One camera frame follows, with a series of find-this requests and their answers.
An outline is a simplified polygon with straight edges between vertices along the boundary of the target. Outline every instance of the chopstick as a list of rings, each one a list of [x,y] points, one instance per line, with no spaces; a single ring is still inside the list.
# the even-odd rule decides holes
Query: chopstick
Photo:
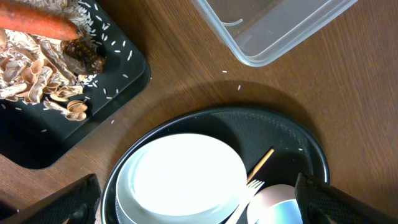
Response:
[[[257,171],[260,170],[262,165],[268,160],[268,158],[274,153],[274,149],[270,149],[267,154],[260,160],[260,162],[254,167],[253,171],[249,174],[248,176],[248,183],[250,180],[254,177],[254,175],[257,173]]]

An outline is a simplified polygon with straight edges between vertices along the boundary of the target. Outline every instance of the fork handle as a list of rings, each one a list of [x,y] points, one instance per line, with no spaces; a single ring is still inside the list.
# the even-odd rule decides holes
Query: fork handle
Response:
[[[236,210],[234,211],[234,213],[232,213],[232,215],[229,217],[228,221],[225,224],[236,224],[248,204],[249,204],[249,201],[240,203],[238,205],[238,207],[236,208]]]

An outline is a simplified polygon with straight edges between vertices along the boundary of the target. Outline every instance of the black rectangular tray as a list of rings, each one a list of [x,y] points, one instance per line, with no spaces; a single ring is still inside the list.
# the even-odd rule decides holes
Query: black rectangular tray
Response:
[[[23,104],[21,100],[16,103],[0,100],[0,104],[6,106],[6,109],[0,107],[0,154],[22,167],[43,169],[51,166],[149,83],[150,68],[144,56],[98,4],[97,11],[93,0],[85,2],[91,5],[91,8],[85,8],[94,21],[91,26],[96,29],[94,39],[103,43],[97,51],[106,57],[104,72],[94,79],[98,80],[98,88],[86,86],[83,95],[70,98],[91,98],[86,102],[88,119],[82,122],[68,121],[59,111],[44,111],[42,102],[32,106]],[[110,24],[105,31],[102,29],[103,23]],[[101,39],[102,33],[108,36],[106,41]],[[127,61],[130,50],[132,57]]]

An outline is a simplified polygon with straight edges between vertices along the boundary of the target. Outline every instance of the transparent plastic container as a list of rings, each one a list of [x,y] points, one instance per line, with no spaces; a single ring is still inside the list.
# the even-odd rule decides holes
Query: transparent plastic container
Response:
[[[328,24],[357,0],[192,0],[244,64],[265,66]]]

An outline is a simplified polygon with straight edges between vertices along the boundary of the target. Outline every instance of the wood grain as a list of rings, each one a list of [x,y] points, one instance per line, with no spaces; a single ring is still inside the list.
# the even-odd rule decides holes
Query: wood grain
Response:
[[[99,4],[145,54],[153,79],[52,167],[28,170],[0,156],[0,200],[21,209],[89,173],[103,187],[118,159],[160,123],[250,103],[304,124],[324,147],[331,184],[398,218],[398,1],[359,1],[262,68],[240,63],[188,0]]]

